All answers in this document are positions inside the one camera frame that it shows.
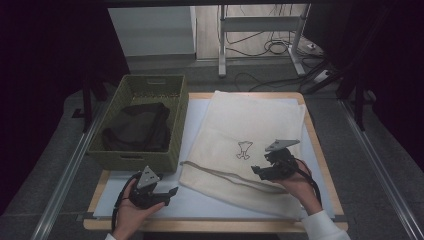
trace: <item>green crate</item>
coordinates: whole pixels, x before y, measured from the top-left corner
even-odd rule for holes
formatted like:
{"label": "green crate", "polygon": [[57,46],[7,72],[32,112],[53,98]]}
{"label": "green crate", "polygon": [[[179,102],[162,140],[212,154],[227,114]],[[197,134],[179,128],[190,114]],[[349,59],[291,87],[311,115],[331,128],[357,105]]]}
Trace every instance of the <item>green crate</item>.
{"label": "green crate", "polygon": [[[167,125],[171,140],[168,152],[108,151],[103,145],[102,132],[108,123],[127,106],[162,102],[170,109]],[[175,172],[188,106],[188,90],[181,75],[125,75],[100,122],[88,148],[103,169],[139,171],[149,166],[155,172]]]}

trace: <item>white canvas bag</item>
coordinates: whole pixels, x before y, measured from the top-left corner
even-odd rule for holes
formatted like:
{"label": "white canvas bag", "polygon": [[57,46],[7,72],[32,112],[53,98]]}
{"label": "white canvas bag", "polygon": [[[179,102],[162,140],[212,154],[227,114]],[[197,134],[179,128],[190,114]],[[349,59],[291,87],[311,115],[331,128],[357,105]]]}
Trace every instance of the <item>white canvas bag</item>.
{"label": "white canvas bag", "polygon": [[[270,167],[265,148],[301,140],[305,106],[215,92],[183,165],[181,184],[250,210],[297,219],[300,204],[281,185],[261,181],[251,166]],[[300,144],[289,147],[300,156]]]}

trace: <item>black cloth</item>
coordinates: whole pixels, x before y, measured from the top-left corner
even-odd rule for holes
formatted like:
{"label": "black cloth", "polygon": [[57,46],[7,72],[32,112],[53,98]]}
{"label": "black cloth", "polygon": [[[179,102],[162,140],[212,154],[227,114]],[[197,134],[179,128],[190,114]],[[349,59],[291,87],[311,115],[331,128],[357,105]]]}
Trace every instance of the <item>black cloth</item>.
{"label": "black cloth", "polygon": [[103,130],[109,151],[166,152],[170,130],[166,125],[169,109],[163,103],[123,108]]}

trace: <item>white wall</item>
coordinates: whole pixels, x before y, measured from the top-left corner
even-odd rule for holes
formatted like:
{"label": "white wall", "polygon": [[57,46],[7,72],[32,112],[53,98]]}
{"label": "white wall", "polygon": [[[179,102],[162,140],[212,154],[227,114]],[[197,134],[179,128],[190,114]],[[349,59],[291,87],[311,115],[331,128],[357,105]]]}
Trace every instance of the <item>white wall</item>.
{"label": "white wall", "polygon": [[195,53],[194,7],[110,8],[128,56]]}

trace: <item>printed logo on bag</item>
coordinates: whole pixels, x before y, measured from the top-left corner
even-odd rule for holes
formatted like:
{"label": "printed logo on bag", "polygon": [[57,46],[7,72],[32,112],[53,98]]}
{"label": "printed logo on bag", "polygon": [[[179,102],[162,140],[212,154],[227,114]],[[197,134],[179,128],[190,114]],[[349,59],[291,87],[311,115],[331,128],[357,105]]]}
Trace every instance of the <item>printed logo on bag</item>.
{"label": "printed logo on bag", "polygon": [[238,144],[240,146],[241,153],[236,155],[237,158],[238,159],[244,158],[244,160],[249,159],[250,156],[247,155],[247,150],[249,150],[249,148],[250,148],[250,146],[252,146],[253,142],[244,141],[244,142],[239,142]]}

